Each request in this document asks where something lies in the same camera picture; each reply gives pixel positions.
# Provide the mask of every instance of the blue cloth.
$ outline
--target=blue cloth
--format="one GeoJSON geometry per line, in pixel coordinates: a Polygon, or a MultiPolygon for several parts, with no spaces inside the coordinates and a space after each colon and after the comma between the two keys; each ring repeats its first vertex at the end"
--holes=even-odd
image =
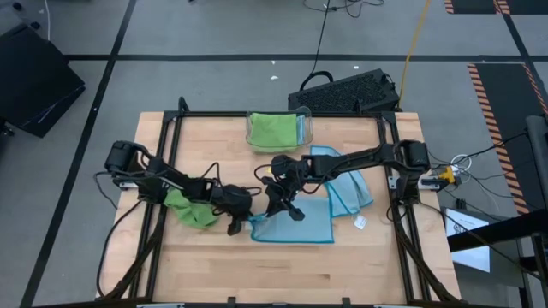
{"type": "Polygon", "coordinates": [[[327,198],[298,196],[293,205],[305,219],[294,221],[285,210],[272,217],[266,214],[249,219],[253,225],[251,239],[265,243],[332,244],[330,202],[327,198]]]}
{"type": "MultiPolygon", "coordinates": [[[[312,155],[341,156],[341,153],[330,146],[313,145],[312,155]]],[[[360,213],[360,209],[373,202],[366,180],[359,170],[340,174],[335,180],[325,183],[331,202],[331,216],[339,217],[360,213]]]]}
{"type": "MultiPolygon", "coordinates": [[[[312,155],[340,156],[329,146],[311,147],[312,155]]],[[[373,200],[360,171],[340,174],[335,180],[325,183],[328,198],[299,195],[293,205],[305,214],[305,219],[296,222],[287,211],[266,217],[261,214],[249,218],[253,225],[252,240],[266,243],[332,244],[333,217],[360,213],[362,207],[373,200]]]]}
{"type": "Polygon", "coordinates": [[[305,127],[305,116],[297,116],[297,145],[304,145],[306,143],[305,136],[307,135],[307,128],[305,127]]]}

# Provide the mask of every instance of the orange and black striped tape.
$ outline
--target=orange and black striped tape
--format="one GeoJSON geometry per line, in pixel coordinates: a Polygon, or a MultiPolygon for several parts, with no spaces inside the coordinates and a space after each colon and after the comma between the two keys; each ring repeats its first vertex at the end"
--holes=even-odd
{"type": "Polygon", "coordinates": [[[492,113],[491,104],[485,93],[485,88],[481,82],[480,74],[475,64],[468,64],[468,72],[472,78],[472,83],[474,84],[474,89],[476,95],[478,96],[479,106],[485,117],[485,122],[487,123],[487,129],[493,140],[493,144],[496,145],[495,151],[497,151],[498,161],[500,166],[503,168],[504,177],[506,178],[506,183],[510,189],[510,193],[514,199],[515,209],[520,214],[527,214],[529,209],[527,208],[527,202],[523,198],[523,192],[521,191],[520,183],[517,181],[517,177],[514,173],[514,167],[512,167],[512,162],[506,151],[506,147],[503,143],[503,137],[500,134],[498,129],[497,120],[495,120],[495,115],[492,113]]]}
{"type": "Polygon", "coordinates": [[[510,6],[508,6],[506,0],[493,0],[493,4],[495,4],[495,10],[498,14],[510,14],[510,6]]]}
{"type": "Polygon", "coordinates": [[[444,4],[445,4],[445,11],[447,11],[447,13],[449,14],[455,13],[455,11],[453,10],[453,3],[451,2],[451,0],[444,0],[444,4]]]}
{"type": "Polygon", "coordinates": [[[529,81],[531,82],[531,86],[533,87],[534,92],[537,94],[537,98],[539,99],[540,107],[542,107],[542,110],[545,112],[545,114],[548,115],[548,106],[545,103],[545,100],[542,98],[542,94],[540,94],[540,89],[537,86],[537,83],[534,81],[533,74],[531,74],[531,70],[527,67],[527,65],[522,64],[523,68],[525,69],[525,73],[527,73],[527,77],[529,77],[529,81]]]}

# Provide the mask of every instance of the wooden tabletop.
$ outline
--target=wooden tabletop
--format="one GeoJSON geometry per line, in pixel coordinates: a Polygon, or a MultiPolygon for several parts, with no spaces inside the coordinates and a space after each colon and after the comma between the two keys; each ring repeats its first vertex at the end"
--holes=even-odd
{"type": "MultiPolygon", "coordinates": [[[[152,153],[158,144],[162,117],[160,112],[140,116],[135,142],[152,153]]],[[[396,118],[400,139],[423,140],[416,114],[399,113],[396,118]]],[[[269,163],[271,155],[251,151],[245,140],[245,118],[189,117],[182,123],[177,169],[198,176],[211,163],[219,162],[224,183],[260,185],[253,170],[269,163]]],[[[315,118],[313,129],[313,145],[329,145],[344,153],[378,145],[377,124],[371,119],[315,118]]],[[[291,156],[299,158],[308,151],[304,147],[291,156]]],[[[183,226],[169,211],[153,300],[211,303],[226,302],[235,296],[239,303],[340,304],[342,297],[350,297],[353,304],[404,304],[394,228],[385,217],[389,199],[384,169],[364,169],[361,173],[374,198],[361,211],[368,224],[359,230],[351,217],[333,219],[335,244],[259,243],[250,239],[248,230],[228,236],[227,216],[208,230],[198,230],[183,226]]],[[[317,194],[326,196],[323,187],[317,194]]],[[[424,203],[438,207],[436,193],[422,191],[420,196],[424,203]]],[[[135,202],[135,190],[123,192],[116,219],[135,202]]],[[[266,205],[264,194],[254,197],[253,213],[264,212],[266,205]]],[[[442,217],[424,206],[414,208],[424,259],[446,288],[460,298],[442,217]]],[[[112,235],[101,275],[105,292],[116,285],[134,261],[144,210],[141,205],[112,235]]],[[[419,299],[416,270],[410,263],[415,298],[419,299]]],[[[146,264],[140,294],[144,294],[148,270],[146,264]]]]}

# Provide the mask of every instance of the yellow cable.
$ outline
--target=yellow cable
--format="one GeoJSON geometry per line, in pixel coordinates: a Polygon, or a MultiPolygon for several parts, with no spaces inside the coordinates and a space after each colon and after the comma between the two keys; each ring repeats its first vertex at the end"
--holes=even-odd
{"type": "Polygon", "coordinates": [[[402,85],[400,87],[400,100],[397,102],[397,108],[400,108],[400,106],[402,105],[403,90],[405,90],[405,74],[408,71],[409,58],[411,57],[411,55],[413,55],[414,48],[417,45],[417,40],[419,40],[420,29],[422,28],[422,24],[425,21],[426,13],[428,13],[428,7],[430,7],[431,1],[432,0],[426,0],[425,7],[422,9],[422,13],[420,13],[419,24],[417,25],[417,28],[414,30],[413,42],[411,43],[411,48],[409,48],[408,56],[405,58],[405,66],[403,67],[403,75],[402,75],[402,85]]]}

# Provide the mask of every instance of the label tag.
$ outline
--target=label tag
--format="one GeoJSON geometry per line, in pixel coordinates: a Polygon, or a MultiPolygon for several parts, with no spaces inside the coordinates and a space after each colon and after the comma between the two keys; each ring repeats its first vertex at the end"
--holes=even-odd
{"type": "Polygon", "coordinates": [[[243,225],[243,229],[247,231],[253,231],[253,224],[250,221],[246,221],[243,225]]]}
{"type": "Polygon", "coordinates": [[[356,220],[354,221],[354,225],[359,230],[363,230],[363,228],[367,225],[367,218],[363,217],[362,215],[358,215],[358,217],[356,217],[356,220]]]}

